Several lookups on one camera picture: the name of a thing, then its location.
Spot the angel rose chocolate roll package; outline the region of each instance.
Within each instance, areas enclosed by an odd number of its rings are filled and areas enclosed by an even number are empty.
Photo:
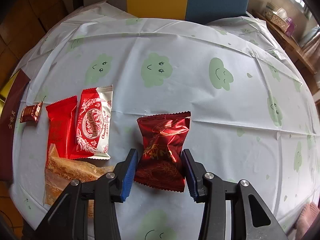
[[[137,119],[144,152],[134,177],[136,182],[158,189],[184,191],[180,156],[189,131],[190,116],[190,112],[184,112]]]
[[[56,145],[60,158],[70,159],[76,144],[77,96],[66,98],[46,106],[49,118],[48,150]]]
[[[110,159],[108,146],[112,94],[112,85],[82,91],[76,122],[78,158]]]

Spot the wall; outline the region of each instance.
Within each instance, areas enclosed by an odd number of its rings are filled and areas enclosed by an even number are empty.
[[[257,12],[262,13],[265,10],[267,2],[271,2],[278,7],[284,8],[287,15],[293,19],[294,23],[297,25],[293,37],[297,41],[317,25],[314,17],[311,17],[311,19],[308,20],[290,0],[249,0],[247,11],[251,12],[251,10],[254,9]]]

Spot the white tablecloth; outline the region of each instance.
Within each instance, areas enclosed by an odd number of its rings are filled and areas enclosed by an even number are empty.
[[[191,111],[183,147],[222,179],[250,181],[288,231],[303,204],[319,200],[320,125],[306,83],[265,22],[238,17],[203,26],[128,18],[134,17],[107,3],[78,10],[20,61],[17,68],[31,81],[19,113],[44,99],[37,126],[17,120],[14,132],[11,196],[23,217],[36,228],[49,209],[43,205],[45,106],[113,84],[106,165],[123,161],[130,148],[142,152],[138,117]],[[96,73],[89,68],[99,56],[111,59],[111,67]],[[150,73],[145,60],[154,67]],[[177,193],[134,183],[126,202],[116,205],[121,237],[140,240],[153,230],[150,239],[160,233],[162,240],[197,239],[203,207],[187,187]],[[88,232],[93,236],[92,220]]]

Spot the tissue box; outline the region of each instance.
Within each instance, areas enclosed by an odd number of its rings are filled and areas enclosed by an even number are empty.
[[[270,22],[277,25],[284,33],[287,31],[287,29],[290,25],[289,23],[287,23],[284,19],[280,18],[275,13],[273,13],[273,16],[272,16]]]
[[[273,3],[267,2],[265,9],[265,17],[270,21],[273,16],[273,11],[276,12],[278,9],[278,6],[274,5]]]

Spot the pink cloth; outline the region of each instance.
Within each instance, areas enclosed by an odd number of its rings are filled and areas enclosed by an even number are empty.
[[[306,204],[303,207],[298,221],[296,223],[297,233],[295,240],[300,240],[303,237],[303,235],[307,232],[307,230],[315,220],[318,213],[319,209],[317,205],[313,202],[311,202],[310,204]]]

